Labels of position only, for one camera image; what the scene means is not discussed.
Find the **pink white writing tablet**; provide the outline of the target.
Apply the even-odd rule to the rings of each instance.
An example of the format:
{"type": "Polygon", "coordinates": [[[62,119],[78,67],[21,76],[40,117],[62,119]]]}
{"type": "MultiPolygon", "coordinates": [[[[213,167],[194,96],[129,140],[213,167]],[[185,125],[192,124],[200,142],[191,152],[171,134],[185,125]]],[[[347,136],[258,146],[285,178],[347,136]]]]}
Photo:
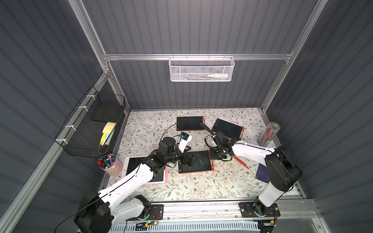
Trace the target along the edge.
{"type": "MultiPolygon", "coordinates": [[[[130,156],[126,157],[123,164],[123,170],[121,174],[121,178],[124,178],[132,171],[134,171],[142,162],[142,160],[146,158],[145,156],[130,156]]],[[[150,180],[149,182],[145,183],[144,185],[151,185],[151,184],[165,184],[168,181],[168,167],[165,168],[164,171],[159,173],[155,178],[150,180]]]]}

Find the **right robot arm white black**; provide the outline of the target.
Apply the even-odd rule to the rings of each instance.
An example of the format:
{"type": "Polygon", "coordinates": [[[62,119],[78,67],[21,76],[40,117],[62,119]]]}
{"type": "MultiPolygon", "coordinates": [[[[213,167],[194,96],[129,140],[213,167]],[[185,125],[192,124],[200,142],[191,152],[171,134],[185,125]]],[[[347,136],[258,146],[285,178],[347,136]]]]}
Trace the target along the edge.
{"type": "Polygon", "coordinates": [[[221,131],[209,133],[216,144],[208,145],[213,159],[228,162],[236,156],[242,156],[266,167],[269,182],[253,203],[254,212],[259,217],[265,217],[270,213],[276,201],[290,191],[303,174],[283,146],[266,148],[243,142],[238,138],[228,138],[221,131]]]}

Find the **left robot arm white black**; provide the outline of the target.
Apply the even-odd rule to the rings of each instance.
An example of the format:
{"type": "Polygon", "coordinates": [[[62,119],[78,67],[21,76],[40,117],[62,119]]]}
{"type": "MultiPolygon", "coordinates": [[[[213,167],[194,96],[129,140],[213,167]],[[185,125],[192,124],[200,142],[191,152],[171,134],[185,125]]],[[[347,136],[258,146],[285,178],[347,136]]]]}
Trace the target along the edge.
{"type": "Polygon", "coordinates": [[[112,226],[131,218],[146,217],[150,202],[142,195],[124,202],[140,186],[150,182],[162,173],[169,163],[181,162],[193,166],[201,157],[191,152],[188,143],[192,136],[182,134],[177,143],[172,137],[165,137],[141,163],[128,175],[99,192],[88,191],[74,216],[74,223],[82,233],[107,233],[112,226]]]}

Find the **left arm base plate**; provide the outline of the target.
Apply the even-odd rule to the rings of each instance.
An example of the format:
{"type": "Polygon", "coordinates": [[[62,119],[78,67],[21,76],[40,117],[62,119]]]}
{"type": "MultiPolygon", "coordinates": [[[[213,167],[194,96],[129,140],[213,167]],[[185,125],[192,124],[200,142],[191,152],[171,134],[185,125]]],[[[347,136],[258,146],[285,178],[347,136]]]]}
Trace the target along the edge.
{"type": "Polygon", "coordinates": [[[150,207],[149,213],[145,217],[133,217],[128,219],[128,221],[154,221],[154,220],[162,220],[164,214],[164,205],[162,204],[152,204],[150,207]]]}

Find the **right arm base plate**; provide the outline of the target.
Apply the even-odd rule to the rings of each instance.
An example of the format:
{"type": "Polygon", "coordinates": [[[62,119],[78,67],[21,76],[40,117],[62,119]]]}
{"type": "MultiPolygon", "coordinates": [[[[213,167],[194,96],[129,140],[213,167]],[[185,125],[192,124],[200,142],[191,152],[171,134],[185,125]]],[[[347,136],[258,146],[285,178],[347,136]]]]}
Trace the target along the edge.
{"type": "Polygon", "coordinates": [[[266,207],[259,202],[239,202],[238,205],[243,218],[273,217],[276,219],[281,216],[276,203],[270,207],[266,207]]]}

